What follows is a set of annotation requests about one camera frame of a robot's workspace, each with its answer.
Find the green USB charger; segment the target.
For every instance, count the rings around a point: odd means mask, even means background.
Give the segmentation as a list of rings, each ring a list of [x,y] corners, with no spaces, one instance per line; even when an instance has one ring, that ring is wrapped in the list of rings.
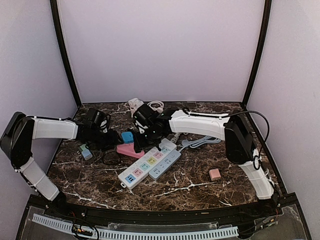
[[[82,153],[83,151],[88,150],[87,145],[86,144],[82,144],[78,147],[79,151]]]

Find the grey-blue charger cube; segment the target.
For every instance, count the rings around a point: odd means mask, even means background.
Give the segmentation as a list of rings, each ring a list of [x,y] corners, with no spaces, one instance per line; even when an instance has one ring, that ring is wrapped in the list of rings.
[[[90,152],[89,149],[83,150],[83,151],[81,152],[81,155],[83,156],[83,158],[84,158],[85,161],[88,161],[88,160],[90,160],[90,159],[93,157],[93,155],[92,155],[92,153]]]

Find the pink triangular power hub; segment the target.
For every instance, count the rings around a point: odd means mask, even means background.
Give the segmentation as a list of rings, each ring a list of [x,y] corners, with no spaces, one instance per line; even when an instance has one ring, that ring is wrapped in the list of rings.
[[[143,155],[145,155],[145,152],[143,150],[141,152],[135,152],[134,143],[120,144],[116,147],[116,152],[136,159],[139,159]]]

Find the blue power strip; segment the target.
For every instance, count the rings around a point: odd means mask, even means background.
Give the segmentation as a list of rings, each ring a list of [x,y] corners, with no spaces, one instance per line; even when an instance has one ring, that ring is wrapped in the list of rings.
[[[149,176],[155,181],[158,180],[175,164],[181,155],[182,154],[179,151],[174,149],[149,172]]]

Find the white multicolour power strip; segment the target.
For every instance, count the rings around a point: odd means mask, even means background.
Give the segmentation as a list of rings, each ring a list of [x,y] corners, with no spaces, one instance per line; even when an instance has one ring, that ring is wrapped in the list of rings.
[[[158,146],[151,148],[141,158],[136,160],[132,165],[118,175],[120,185],[123,188],[132,190],[142,182],[151,170],[165,157],[177,149],[177,145],[167,138],[164,138]]]

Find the salmon pink charger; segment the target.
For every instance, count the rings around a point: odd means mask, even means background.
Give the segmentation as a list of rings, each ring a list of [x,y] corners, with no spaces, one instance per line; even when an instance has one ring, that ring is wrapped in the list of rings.
[[[220,173],[219,169],[211,169],[209,171],[209,176],[210,176],[211,181],[216,181],[221,178],[221,173]]]

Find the black plug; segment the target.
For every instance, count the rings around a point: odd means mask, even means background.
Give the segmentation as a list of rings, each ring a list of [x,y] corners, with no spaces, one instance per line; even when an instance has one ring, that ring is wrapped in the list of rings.
[[[134,147],[133,147],[134,151],[135,151],[135,153],[140,153],[142,150],[141,150],[141,146],[139,143],[139,138],[137,137],[137,135],[134,135],[133,139],[134,139]]]

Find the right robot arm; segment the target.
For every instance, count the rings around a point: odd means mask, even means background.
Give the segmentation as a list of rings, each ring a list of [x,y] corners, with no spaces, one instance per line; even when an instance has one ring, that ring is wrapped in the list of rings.
[[[159,113],[144,104],[135,110],[132,118],[142,131],[138,135],[141,148],[151,144],[158,146],[162,138],[173,133],[209,136],[223,141],[226,158],[244,171],[257,198],[262,200],[255,205],[255,213],[266,217],[275,208],[271,199],[275,187],[262,165],[261,150],[256,147],[244,116],[244,111],[209,114],[191,112],[188,108],[166,109]]]

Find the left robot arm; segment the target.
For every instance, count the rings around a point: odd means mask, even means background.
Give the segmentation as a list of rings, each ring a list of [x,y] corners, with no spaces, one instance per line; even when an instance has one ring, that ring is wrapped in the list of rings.
[[[76,140],[88,148],[105,152],[123,143],[117,131],[110,128],[109,121],[108,114],[92,108],[81,121],[32,116],[17,111],[1,136],[0,148],[29,187],[51,202],[51,210],[58,217],[67,218],[71,208],[64,202],[66,196],[36,163],[33,142],[39,139]]]

